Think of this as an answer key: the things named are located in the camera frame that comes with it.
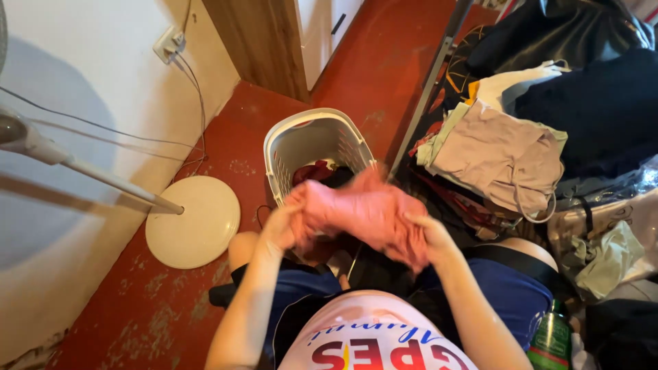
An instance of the worn floor paint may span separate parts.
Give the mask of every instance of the worn floor paint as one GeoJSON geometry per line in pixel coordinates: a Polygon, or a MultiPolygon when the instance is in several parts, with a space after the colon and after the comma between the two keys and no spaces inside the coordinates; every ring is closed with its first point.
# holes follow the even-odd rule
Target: worn floor paint
{"type": "MultiPolygon", "coordinates": [[[[313,92],[313,107],[346,113],[375,158],[392,162],[454,0],[368,0],[313,92]]],[[[473,8],[462,30],[491,24],[473,8]]],[[[199,173],[225,181],[240,201],[240,231],[258,231],[259,205],[272,204],[263,161],[270,127],[311,106],[242,82],[206,131],[199,173]]],[[[176,180],[190,175],[183,169],[176,180]]],[[[267,210],[261,210],[265,219],[267,210]]],[[[324,259],[326,253],[312,259],[324,259]]],[[[48,369],[201,369],[224,310],[207,290],[230,280],[227,255],[192,270],[159,263],[144,225],[74,323],[48,369]]]]}

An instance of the wall socket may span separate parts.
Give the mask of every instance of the wall socket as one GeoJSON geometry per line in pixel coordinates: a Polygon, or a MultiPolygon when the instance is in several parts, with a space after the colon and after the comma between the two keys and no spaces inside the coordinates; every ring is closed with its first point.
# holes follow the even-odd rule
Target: wall socket
{"type": "Polygon", "coordinates": [[[153,45],[153,51],[164,64],[169,64],[185,48],[185,34],[177,27],[169,26],[165,33],[153,45]]]}

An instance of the plastic basket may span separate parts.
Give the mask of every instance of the plastic basket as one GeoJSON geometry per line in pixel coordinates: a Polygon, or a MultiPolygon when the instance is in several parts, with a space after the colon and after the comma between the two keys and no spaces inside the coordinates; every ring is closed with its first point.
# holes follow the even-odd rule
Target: plastic basket
{"type": "Polygon", "coordinates": [[[276,204],[284,204],[292,175],[302,166],[332,159],[355,174],[374,162],[363,136],[345,113],[329,108],[290,116],[270,129],[263,144],[265,173],[276,204]]]}

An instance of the hand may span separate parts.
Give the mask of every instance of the hand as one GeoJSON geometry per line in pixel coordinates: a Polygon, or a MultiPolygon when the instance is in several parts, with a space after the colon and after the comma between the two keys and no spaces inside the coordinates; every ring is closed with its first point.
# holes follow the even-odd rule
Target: hand
{"type": "Polygon", "coordinates": [[[265,222],[259,241],[260,244],[267,245],[268,249],[283,254],[286,250],[292,248],[295,242],[292,230],[290,229],[291,217],[300,212],[304,207],[303,204],[284,205],[275,209],[265,222]]]}
{"type": "Polygon", "coordinates": [[[459,251],[455,241],[445,229],[445,226],[438,220],[429,216],[418,216],[405,214],[405,217],[412,223],[422,227],[427,242],[427,257],[434,265],[443,260],[442,256],[446,253],[459,251]]]}

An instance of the metal pole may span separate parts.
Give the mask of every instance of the metal pole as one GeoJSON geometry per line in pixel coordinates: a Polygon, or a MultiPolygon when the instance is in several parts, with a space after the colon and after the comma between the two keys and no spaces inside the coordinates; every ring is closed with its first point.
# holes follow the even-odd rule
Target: metal pole
{"type": "Polygon", "coordinates": [[[131,182],[128,182],[124,180],[123,178],[116,176],[114,174],[111,174],[109,172],[105,172],[91,163],[81,161],[72,155],[65,159],[63,162],[61,162],[62,166],[66,166],[74,171],[78,171],[82,174],[85,174],[91,178],[94,178],[100,182],[104,182],[108,184],[109,186],[113,186],[119,190],[122,190],[128,194],[132,194],[136,196],[137,198],[144,199],[145,201],[159,205],[160,207],[166,208],[170,211],[175,212],[177,215],[181,215],[184,211],[183,207],[172,203],[168,201],[165,198],[162,198],[161,196],[157,196],[153,193],[149,193],[146,190],[140,188],[139,186],[132,184],[131,182]]]}
{"type": "Polygon", "coordinates": [[[432,92],[432,87],[434,86],[434,82],[436,81],[436,76],[439,74],[439,71],[441,70],[441,65],[443,64],[443,60],[445,59],[445,56],[448,54],[448,51],[450,50],[450,46],[452,45],[453,40],[457,35],[457,32],[459,32],[459,29],[461,28],[461,24],[464,22],[464,19],[466,18],[466,14],[468,14],[468,11],[470,10],[470,6],[473,4],[473,1],[474,0],[457,0],[457,4],[455,5],[455,10],[450,15],[450,20],[448,21],[448,25],[445,27],[445,33],[443,34],[443,39],[439,44],[439,48],[436,50],[436,54],[434,54],[434,62],[432,62],[432,68],[430,69],[429,73],[425,77],[425,83],[423,84],[422,94],[420,95],[418,105],[416,105],[416,110],[414,111],[413,116],[411,117],[411,121],[409,122],[409,127],[407,129],[407,132],[405,133],[404,139],[402,140],[400,149],[397,151],[397,155],[395,156],[395,161],[393,162],[393,166],[391,167],[391,173],[388,176],[389,179],[392,179],[395,173],[397,172],[397,168],[400,165],[402,156],[407,151],[407,147],[409,146],[409,142],[411,141],[411,136],[416,130],[416,127],[418,127],[418,122],[420,122],[420,118],[423,112],[425,111],[427,100],[429,99],[430,93],[432,92]]]}

